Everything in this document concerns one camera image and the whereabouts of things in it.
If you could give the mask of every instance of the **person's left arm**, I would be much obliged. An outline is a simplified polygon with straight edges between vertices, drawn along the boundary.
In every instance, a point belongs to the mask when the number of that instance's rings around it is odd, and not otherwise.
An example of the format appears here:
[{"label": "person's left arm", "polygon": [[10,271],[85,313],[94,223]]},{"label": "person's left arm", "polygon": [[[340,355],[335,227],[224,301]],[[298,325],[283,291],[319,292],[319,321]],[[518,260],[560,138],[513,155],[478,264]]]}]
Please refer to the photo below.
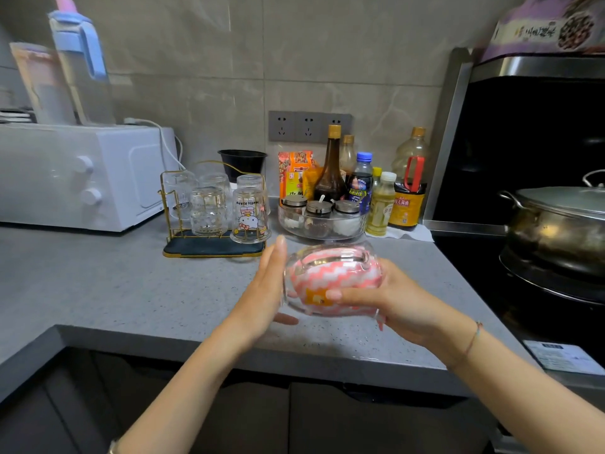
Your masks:
[{"label": "person's left arm", "polygon": [[296,324],[277,313],[283,290],[285,238],[262,254],[258,272],[229,316],[200,344],[147,410],[114,446],[116,454],[185,454],[216,392],[239,356],[271,321]]}]

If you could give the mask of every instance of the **pot lid handle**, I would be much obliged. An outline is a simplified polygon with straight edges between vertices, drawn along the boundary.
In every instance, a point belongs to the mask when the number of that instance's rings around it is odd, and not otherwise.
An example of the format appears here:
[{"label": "pot lid handle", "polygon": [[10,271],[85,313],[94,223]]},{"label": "pot lid handle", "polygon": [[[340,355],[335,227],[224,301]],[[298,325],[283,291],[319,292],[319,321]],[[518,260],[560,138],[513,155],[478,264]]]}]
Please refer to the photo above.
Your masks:
[{"label": "pot lid handle", "polygon": [[513,201],[513,202],[515,203],[515,205],[516,205],[517,207],[519,207],[520,209],[524,209],[524,208],[525,208],[525,207],[523,206],[523,204],[521,204],[521,201],[520,201],[519,199],[517,199],[517,197],[516,197],[514,194],[512,194],[512,193],[510,193],[510,192],[508,192],[508,191],[506,191],[506,190],[502,190],[502,191],[500,191],[500,192],[498,193],[498,195],[499,195],[500,197],[503,197],[504,199],[509,199],[509,200]]},{"label": "pot lid handle", "polygon": [[605,169],[599,169],[597,171],[592,171],[592,172],[588,172],[586,175],[584,175],[582,177],[582,181],[586,184],[586,186],[590,186],[591,188],[594,187],[594,185],[588,181],[588,177],[591,176],[592,174],[598,174],[599,172],[605,172]]}]

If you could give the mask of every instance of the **red bottle handle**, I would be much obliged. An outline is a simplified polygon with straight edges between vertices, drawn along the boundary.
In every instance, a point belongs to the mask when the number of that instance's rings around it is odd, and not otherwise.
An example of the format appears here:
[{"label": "red bottle handle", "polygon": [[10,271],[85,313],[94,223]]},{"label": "red bottle handle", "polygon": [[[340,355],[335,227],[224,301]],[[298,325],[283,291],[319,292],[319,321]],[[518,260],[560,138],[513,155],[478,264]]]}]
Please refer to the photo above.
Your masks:
[{"label": "red bottle handle", "polygon": [[[410,174],[410,165],[412,159],[416,159],[416,170],[414,171],[414,178],[412,180],[412,187],[408,184],[408,175]],[[424,170],[424,158],[422,156],[410,156],[408,159],[408,165],[405,167],[404,175],[404,186],[410,192],[418,192],[420,189],[420,179],[422,178],[422,171]]]}]

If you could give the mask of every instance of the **person's left hand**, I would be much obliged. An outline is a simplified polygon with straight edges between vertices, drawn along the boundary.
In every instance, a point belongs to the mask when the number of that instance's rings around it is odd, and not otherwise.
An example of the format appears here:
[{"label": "person's left hand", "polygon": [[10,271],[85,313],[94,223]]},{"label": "person's left hand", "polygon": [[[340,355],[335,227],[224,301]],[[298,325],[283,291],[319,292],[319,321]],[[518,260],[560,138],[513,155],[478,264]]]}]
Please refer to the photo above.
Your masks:
[{"label": "person's left hand", "polygon": [[244,350],[253,346],[272,321],[286,325],[298,323],[296,317],[277,312],[284,290],[287,256],[285,238],[278,236],[275,244],[262,253],[254,279],[224,321],[235,328]]}]

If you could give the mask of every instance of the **soy sauce bottle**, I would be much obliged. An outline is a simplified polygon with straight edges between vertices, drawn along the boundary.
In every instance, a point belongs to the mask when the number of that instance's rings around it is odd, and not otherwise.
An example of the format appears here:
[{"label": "soy sauce bottle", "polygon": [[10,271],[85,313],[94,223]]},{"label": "soy sauce bottle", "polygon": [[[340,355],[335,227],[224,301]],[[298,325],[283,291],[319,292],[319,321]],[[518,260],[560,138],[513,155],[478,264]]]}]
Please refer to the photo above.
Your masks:
[{"label": "soy sauce bottle", "polygon": [[359,202],[359,213],[362,215],[370,211],[373,183],[372,153],[358,152],[345,199]]},{"label": "soy sauce bottle", "polygon": [[326,161],[324,169],[315,184],[314,199],[324,201],[340,200],[347,191],[347,185],[340,173],[340,137],[339,125],[328,126],[328,146],[326,148]]}]

